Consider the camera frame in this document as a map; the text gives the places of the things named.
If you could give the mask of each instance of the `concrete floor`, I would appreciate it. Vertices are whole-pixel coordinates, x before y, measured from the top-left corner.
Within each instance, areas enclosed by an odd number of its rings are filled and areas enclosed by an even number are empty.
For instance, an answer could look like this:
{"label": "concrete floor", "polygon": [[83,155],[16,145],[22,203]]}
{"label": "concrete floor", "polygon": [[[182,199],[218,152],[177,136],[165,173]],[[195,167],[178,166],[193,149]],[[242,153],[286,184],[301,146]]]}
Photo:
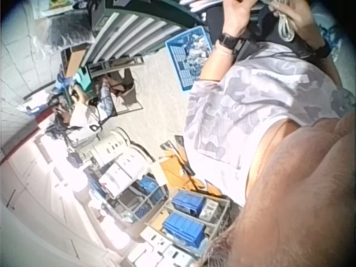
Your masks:
{"label": "concrete floor", "polygon": [[103,134],[120,126],[132,141],[158,159],[164,156],[160,145],[167,140],[175,144],[174,135],[182,135],[187,97],[181,92],[166,48],[144,60],[144,65],[131,68],[143,110],[109,119],[103,126]]}

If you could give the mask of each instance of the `camouflage shirt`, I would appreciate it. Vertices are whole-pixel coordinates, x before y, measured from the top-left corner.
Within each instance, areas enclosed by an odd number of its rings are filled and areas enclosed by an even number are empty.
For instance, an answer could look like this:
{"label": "camouflage shirt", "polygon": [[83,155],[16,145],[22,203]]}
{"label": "camouflage shirt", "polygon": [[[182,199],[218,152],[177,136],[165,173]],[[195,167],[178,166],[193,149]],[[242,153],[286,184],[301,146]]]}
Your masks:
{"label": "camouflage shirt", "polygon": [[184,132],[196,178],[241,206],[254,153],[272,124],[289,118],[304,126],[340,117],[353,99],[288,48],[260,45],[258,53],[234,64],[220,82],[195,82]]}

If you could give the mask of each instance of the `blue storage bin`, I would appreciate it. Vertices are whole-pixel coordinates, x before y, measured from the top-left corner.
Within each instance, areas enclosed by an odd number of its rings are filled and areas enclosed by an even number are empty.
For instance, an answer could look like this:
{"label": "blue storage bin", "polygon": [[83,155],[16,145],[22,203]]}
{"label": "blue storage bin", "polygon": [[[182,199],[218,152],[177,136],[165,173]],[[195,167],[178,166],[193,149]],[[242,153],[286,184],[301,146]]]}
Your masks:
{"label": "blue storage bin", "polygon": [[163,193],[162,188],[158,188],[152,194],[152,196],[150,196],[150,200],[151,200],[152,204],[156,205],[157,203],[159,203],[164,198],[164,196],[165,196],[165,194]]}
{"label": "blue storage bin", "polygon": [[163,222],[163,228],[168,233],[183,241],[186,246],[194,248],[199,248],[204,240],[205,227],[205,224],[175,212]]}
{"label": "blue storage bin", "polygon": [[212,44],[202,26],[189,29],[166,41],[166,47],[174,66],[177,78],[183,91],[190,90],[193,83],[199,78],[201,67],[191,66],[187,63],[188,50],[185,45],[190,42],[193,35],[204,38],[205,45],[211,53]]}
{"label": "blue storage bin", "polygon": [[156,188],[159,186],[155,179],[152,179],[146,175],[144,177],[142,177],[141,180],[138,180],[137,183],[138,183],[139,187],[141,188],[141,191],[144,194],[146,194],[146,196],[148,196],[153,191],[155,191]]}
{"label": "blue storage bin", "polygon": [[184,191],[179,191],[178,194],[172,199],[173,207],[176,210],[194,217],[199,217],[204,203],[205,198],[203,196]]}

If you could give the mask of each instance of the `cable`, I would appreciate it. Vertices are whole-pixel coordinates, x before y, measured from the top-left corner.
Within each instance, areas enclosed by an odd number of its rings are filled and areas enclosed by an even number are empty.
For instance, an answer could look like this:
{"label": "cable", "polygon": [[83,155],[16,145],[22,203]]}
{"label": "cable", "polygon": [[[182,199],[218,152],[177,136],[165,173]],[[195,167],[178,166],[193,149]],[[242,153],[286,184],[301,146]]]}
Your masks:
{"label": "cable", "polygon": [[295,32],[293,27],[290,25],[290,21],[285,14],[278,12],[279,22],[278,22],[278,33],[280,38],[285,42],[293,41],[295,37]]}
{"label": "cable", "polygon": [[[289,5],[290,0],[261,0],[265,4],[270,5],[272,1],[280,2],[281,4]],[[278,11],[276,11],[279,16],[278,22],[278,34],[280,38],[285,42],[293,41],[295,37],[294,28],[291,26],[289,18]]]}

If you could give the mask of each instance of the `hand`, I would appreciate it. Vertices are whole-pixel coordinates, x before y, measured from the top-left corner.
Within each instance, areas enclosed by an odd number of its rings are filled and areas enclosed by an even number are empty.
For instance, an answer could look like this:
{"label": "hand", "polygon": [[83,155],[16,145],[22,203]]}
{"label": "hand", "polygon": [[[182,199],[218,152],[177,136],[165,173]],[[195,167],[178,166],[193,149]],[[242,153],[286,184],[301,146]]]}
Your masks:
{"label": "hand", "polygon": [[312,11],[305,0],[290,0],[290,4],[282,4],[273,1],[270,6],[271,11],[279,11],[290,18],[290,23],[296,33],[313,49],[318,49],[325,45],[325,41],[320,34],[320,29],[316,24]]}
{"label": "hand", "polygon": [[223,0],[224,27],[223,33],[233,37],[241,36],[250,21],[251,8],[257,0]]}

